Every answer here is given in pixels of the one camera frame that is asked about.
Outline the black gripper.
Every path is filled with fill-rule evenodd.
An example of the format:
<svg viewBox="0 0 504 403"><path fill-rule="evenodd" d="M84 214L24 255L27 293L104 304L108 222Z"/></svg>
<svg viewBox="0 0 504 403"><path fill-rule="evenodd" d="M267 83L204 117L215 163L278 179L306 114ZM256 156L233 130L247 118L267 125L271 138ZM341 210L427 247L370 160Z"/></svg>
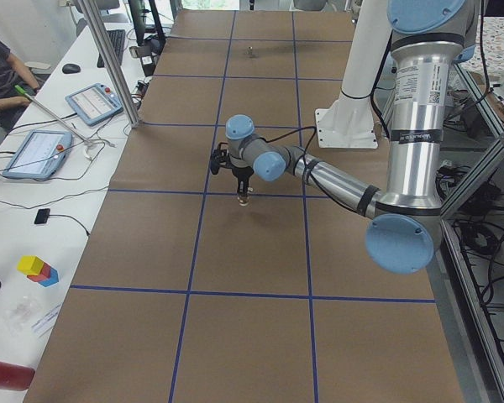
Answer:
<svg viewBox="0 0 504 403"><path fill-rule="evenodd" d="M232 168L234 177L238 180L237 194L239 197L247 197L249 194L249 178L254 174L251 167Z"/></svg>

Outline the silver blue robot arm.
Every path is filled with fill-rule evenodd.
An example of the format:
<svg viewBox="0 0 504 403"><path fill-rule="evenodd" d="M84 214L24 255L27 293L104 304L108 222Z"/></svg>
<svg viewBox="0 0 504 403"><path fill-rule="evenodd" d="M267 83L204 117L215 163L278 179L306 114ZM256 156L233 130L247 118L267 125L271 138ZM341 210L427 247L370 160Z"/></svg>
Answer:
<svg viewBox="0 0 504 403"><path fill-rule="evenodd" d="M449 69L474 54L485 9L482 1L361 4L339 98L317 110L312 136L323 148L363 149L373 143L373 92L391 56L396 82L386 128L390 148L384 191L306 148L260 137L252 119L242 114L226 122L226 139L210 157L211 172L232 171L241 203L248 200L251 176L275 181L285 173L294 175L342 208L370 219L365 247L380 267L399 274L426 267L442 238L435 179Z"/></svg>

